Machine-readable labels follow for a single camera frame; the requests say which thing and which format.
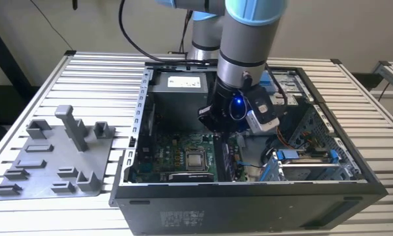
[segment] white label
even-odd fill
[[[199,77],[170,76],[167,81],[170,88],[199,88]]]

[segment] black cable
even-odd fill
[[[147,54],[139,47],[138,45],[131,41],[130,37],[127,36],[126,32],[125,32],[125,28],[123,28],[123,23],[122,23],[122,12],[123,12],[123,5],[125,5],[125,0],[119,1],[119,5],[118,5],[118,14],[117,14],[117,21],[118,21],[118,27],[119,27],[119,31],[122,32],[122,35],[125,37],[125,39],[127,40],[127,42],[130,43],[130,45],[134,47],[134,49],[143,54],[147,58],[150,58],[151,60],[159,61],[159,62],[165,62],[165,63],[211,63],[214,60],[167,60],[167,59],[159,59],[154,56],[151,56],[150,54]]]
[[[387,82],[387,85],[386,85],[386,86],[385,86],[385,88],[382,89],[382,91],[381,91],[381,94],[379,94],[379,97],[378,97],[378,100],[377,100],[377,101],[379,101],[379,99],[381,99],[381,97],[382,97],[382,94],[385,93],[385,91],[386,91],[386,89],[387,89],[389,85],[390,85],[390,83]]]
[[[183,53],[185,52],[183,40],[185,40],[185,35],[186,35],[186,31],[187,31],[187,24],[189,24],[189,21],[190,21],[191,13],[193,13],[193,11],[190,11],[190,10],[186,11],[185,22],[183,22],[183,30],[182,30],[182,38],[181,38],[181,44],[178,46],[178,52],[179,53]]]
[[[309,142],[307,141],[305,141],[302,144],[299,144],[299,146],[298,147],[295,147],[295,149],[299,149],[305,144],[307,144]]]
[[[270,78],[271,78],[271,80],[273,80],[273,82],[274,82],[274,85],[275,85],[275,87],[277,87],[277,91],[278,91],[278,93],[282,95],[282,99],[283,99],[283,108],[285,108],[286,105],[287,105],[287,98],[286,98],[286,95],[285,95],[283,89],[282,89],[282,87],[281,87],[278,81],[275,80],[275,76],[274,76],[274,74],[273,74],[273,71],[271,71],[270,68],[269,68],[267,63],[265,63],[265,68],[266,68],[266,70],[267,70],[269,76],[270,76]]]
[[[51,26],[50,21],[47,20],[45,14],[42,13],[42,11],[39,10],[39,7],[37,6],[37,4],[33,2],[33,0],[29,0],[31,2],[31,4],[34,5],[34,7],[37,8],[38,12],[41,13],[41,15],[43,16],[45,20],[47,21],[47,24],[50,26],[50,28],[53,29],[53,31],[59,35],[59,38],[63,40],[63,42],[66,43],[66,46],[73,50],[70,44],[67,43],[67,41],[65,40],[65,38],[62,37],[62,35],[59,34],[59,32],[55,30],[55,28]]]

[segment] wire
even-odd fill
[[[261,152],[261,163],[265,165],[266,161],[263,160],[263,157],[267,157],[269,153],[273,151],[273,147],[267,149],[267,147],[265,147],[265,149]]]
[[[187,31],[187,24],[189,24],[189,21],[190,21],[191,13],[193,13],[193,11],[190,11],[190,10],[186,11],[185,22],[183,22],[182,38],[181,38],[181,44],[178,46],[178,52],[179,53],[183,53],[185,52],[183,40],[185,40],[185,35],[186,35],[186,31]]]
[[[285,141],[283,137],[282,137],[282,134],[281,134],[281,131],[278,129],[278,127],[275,127],[275,136],[277,136],[277,139],[279,140],[279,142],[289,148],[289,149],[294,149],[289,144],[287,142]]]
[[[282,87],[281,87],[278,81],[275,80],[275,76],[274,76],[274,74],[273,74],[273,71],[271,71],[270,68],[269,68],[267,63],[265,63],[265,68],[266,68],[266,70],[267,70],[269,76],[270,76],[270,78],[271,78],[271,80],[273,80],[273,82],[274,82],[274,85],[275,85],[275,87],[277,87],[277,91],[278,91],[278,93],[282,95],[282,99],[283,99],[283,108],[285,108],[286,105],[287,105],[287,98],[286,98],[286,95],[285,95],[283,89],[282,89]]]
[[[298,147],[295,147],[295,149],[299,149],[305,144],[307,144],[309,142],[307,141],[305,141],[302,144],[299,144],[299,146]]]
[[[237,163],[238,165],[242,165],[242,166],[251,166],[251,167],[254,167],[254,168],[262,168],[262,166],[251,165],[251,164],[247,163],[247,162],[237,161],[235,163]]]
[[[59,32],[55,30],[55,28],[51,26],[50,21],[47,20],[45,14],[42,13],[39,7],[37,6],[37,4],[33,2],[33,0],[29,0],[31,2],[31,4],[34,5],[34,7],[37,8],[38,12],[41,13],[41,15],[43,16],[45,20],[47,21],[47,24],[50,26],[50,28],[53,29],[53,31],[59,35],[59,38],[63,40],[66,46],[73,50],[70,44],[67,43],[67,41],[65,40],[65,38],[62,37],[62,35],[59,34]]]
[[[122,32],[122,35],[125,37],[125,39],[127,40],[127,42],[130,43],[130,45],[134,47],[134,49],[143,54],[147,58],[150,58],[154,61],[159,61],[159,62],[165,62],[165,63],[211,63],[215,60],[167,60],[167,59],[159,59],[154,56],[151,56],[150,54],[147,54],[139,47],[138,45],[131,41],[130,37],[126,34],[125,28],[123,28],[123,23],[122,23],[122,12],[123,12],[123,5],[125,5],[125,0],[119,1],[119,5],[118,5],[118,14],[117,14],[117,21],[118,21],[118,27],[119,27],[119,31]]]
[[[386,91],[386,89],[387,89],[389,85],[390,85],[390,83],[387,82],[387,85],[386,85],[386,86],[385,86],[385,88],[382,89],[382,91],[381,91],[381,94],[379,94],[379,97],[378,97],[377,101],[379,101],[379,99],[381,99],[381,97],[382,97],[382,94],[385,93],[385,91]]]

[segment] motherboard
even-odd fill
[[[235,139],[226,145],[227,168],[235,181],[242,180],[243,168],[234,163],[241,154]],[[163,134],[155,137],[150,161],[138,163],[137,183],[217,181],[214,144],[211,134]]]

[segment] light blue joint cover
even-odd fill
[[[202,21],[202,20],[207,20],[207,19],[210,19],[210,18],[213,18],[215,16],[217,15],[209,14],[206,12],[194,11],[193,20],[194,21]]]
[[[229,15],[249,26],[271,24],[282,15],[286,0],[225,0]]]
[[[155,0],[155,2],[159,5],[163,5],[163,6],[170,7],[170,8],[175,8],[175,2],[174,2],[174,0]]]

